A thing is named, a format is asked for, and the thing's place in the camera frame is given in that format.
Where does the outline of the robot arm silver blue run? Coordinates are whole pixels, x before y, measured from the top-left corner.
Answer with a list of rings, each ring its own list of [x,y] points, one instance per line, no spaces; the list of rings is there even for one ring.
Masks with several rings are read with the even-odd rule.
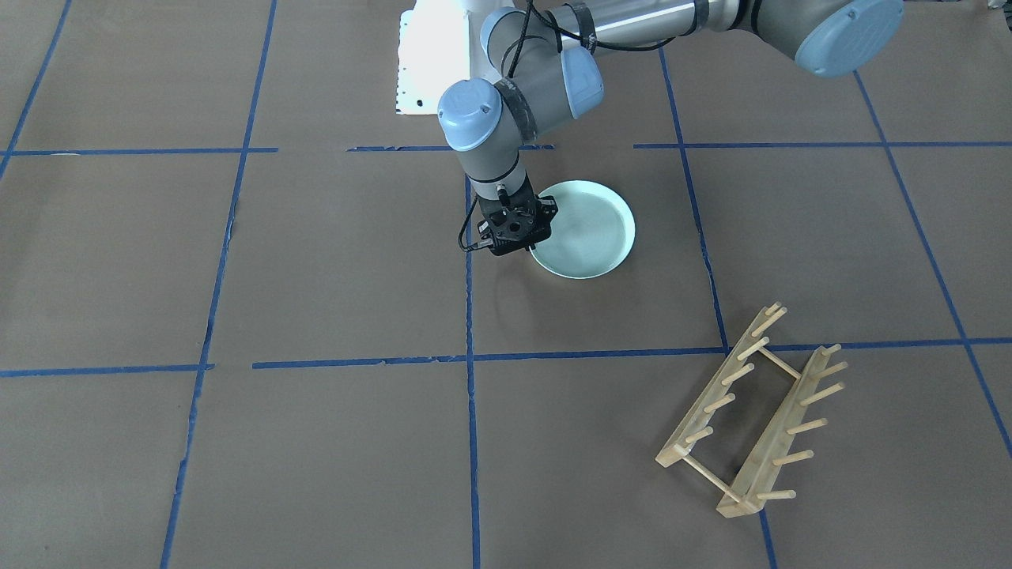
[[[817,77],[870,61],[895,36],[901,1],[570,1],[506,5],[485,15],[476,44],[492,76],[448,88],[438,104],[445,139],[480,199],[527,184],[522,145],[588,115],[605,96],[600,62],[657,51],[704,32],[748,32]]]

